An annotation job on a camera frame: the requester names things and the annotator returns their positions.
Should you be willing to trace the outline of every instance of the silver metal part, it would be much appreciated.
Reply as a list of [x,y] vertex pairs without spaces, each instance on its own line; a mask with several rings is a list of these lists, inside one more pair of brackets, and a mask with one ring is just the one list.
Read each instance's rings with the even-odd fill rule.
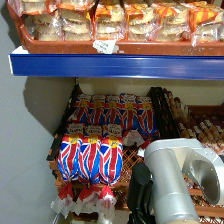
[[153,175],[151,206],[158,224],[199,223],[181,171],[211,204],[224,204],[224,164],[196,139],[155,141],[144,158]]

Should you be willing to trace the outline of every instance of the shelf label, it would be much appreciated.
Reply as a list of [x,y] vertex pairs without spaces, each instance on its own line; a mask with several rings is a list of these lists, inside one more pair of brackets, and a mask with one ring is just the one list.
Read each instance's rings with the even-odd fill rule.
[[115,47],[116,40],[95,40],[93,47],[97,49],[98,53],[112,54]]

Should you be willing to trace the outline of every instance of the shelf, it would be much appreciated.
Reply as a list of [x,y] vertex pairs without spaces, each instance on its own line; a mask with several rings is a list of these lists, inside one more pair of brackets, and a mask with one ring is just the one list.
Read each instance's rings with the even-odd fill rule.
[[29,54],[9,55],[15,76],[224,80],[224,56]]

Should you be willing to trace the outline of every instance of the orange tray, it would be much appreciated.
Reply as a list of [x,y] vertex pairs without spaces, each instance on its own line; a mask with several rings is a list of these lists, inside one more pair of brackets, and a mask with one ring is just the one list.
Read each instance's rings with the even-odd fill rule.
[[[20,42],[32,54],[97,54],[92,47],[93,41],[38,41],[33,40],[26,31],[22,18],[8,5],[8,10],[15,23]],[[177,56],[224,56],[224,42],[201,43],[193,47],[184,42],[116,42],[116,54],[131,55],[177,55]]]

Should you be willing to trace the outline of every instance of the union jack flag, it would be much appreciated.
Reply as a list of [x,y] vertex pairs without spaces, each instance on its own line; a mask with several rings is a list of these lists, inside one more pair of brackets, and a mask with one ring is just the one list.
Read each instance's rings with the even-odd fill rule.
[[89,124],[103,125],[104,123],[105,96],[94,95],[89,105]]
[[138,129],[138,112],[136,96],[133,94],[121,94],[121,114],[125,130]]
[[119,96],[106,96],[105,124],[121,124],[121,104]]
[[74,105],[74,111],[70,117],[70,122],[86,124],[88,121],[88,110],[91,96],[80,94]]
[[64,135],[58,155],[58,169],[65,182],[78,179],[78,155],[83,134]]
[[122,138],[108,136],[100,147],[100,182],[113,186],[120,177],[122,167]]
[[157,138],[155,111],[150,97],[137,97],[139,133],[144,139]]
[[92,134],[85,136],[79,153],[79,182],[99,183],[99,150],[102,137]]

